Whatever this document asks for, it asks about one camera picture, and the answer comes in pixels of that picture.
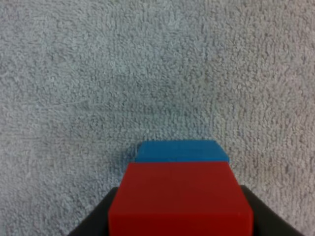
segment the toy block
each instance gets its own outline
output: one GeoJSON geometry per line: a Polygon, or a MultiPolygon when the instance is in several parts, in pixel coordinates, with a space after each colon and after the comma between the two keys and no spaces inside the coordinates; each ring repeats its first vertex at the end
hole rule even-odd
{"type": "Polygon", "coordinates": [[[110,236],[251,236],[253,212],[227,162],[131,163],[110,236]]]}
{"type": "Polygon", "coordinates": [[[136,163],[226,161],[229,158],[214,140],[145,141],[136,163]]]}

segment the stacked blocks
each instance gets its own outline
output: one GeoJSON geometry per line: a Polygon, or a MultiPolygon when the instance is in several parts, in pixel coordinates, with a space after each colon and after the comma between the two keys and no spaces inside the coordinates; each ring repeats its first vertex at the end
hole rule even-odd
{"type": "Polygon", "coordinates": [[[251,236],[252,210],[228,157],[214,146],[144,142],[109,210],[110,235],[251,236]]]}

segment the red block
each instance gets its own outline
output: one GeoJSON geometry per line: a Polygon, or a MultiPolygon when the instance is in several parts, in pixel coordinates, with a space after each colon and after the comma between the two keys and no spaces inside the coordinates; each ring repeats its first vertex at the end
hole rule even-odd
{"type": "Polygon", "coordinates": [[[227,162],[129,164],[110,236],[251,236],[253,213],[227,162]]]}

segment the fabric surface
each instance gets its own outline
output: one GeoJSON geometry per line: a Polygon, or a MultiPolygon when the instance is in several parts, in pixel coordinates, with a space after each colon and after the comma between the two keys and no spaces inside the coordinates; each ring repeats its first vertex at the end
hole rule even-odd
{"type": "Polygon", "coordinates": [[[0,235],[68,234],[148,139],[217,140],[239,183],[315,235],[314,12],[0,0],[0,235]]]}

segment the blue cube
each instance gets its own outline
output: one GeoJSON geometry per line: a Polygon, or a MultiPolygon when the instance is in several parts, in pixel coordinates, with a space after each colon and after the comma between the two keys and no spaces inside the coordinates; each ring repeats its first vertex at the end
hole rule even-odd
{"type": "Polygon", "coordinates": [[[229,158],[214,140],[144,141],[135,159],[149,162],[229,162],[229,158]]]}

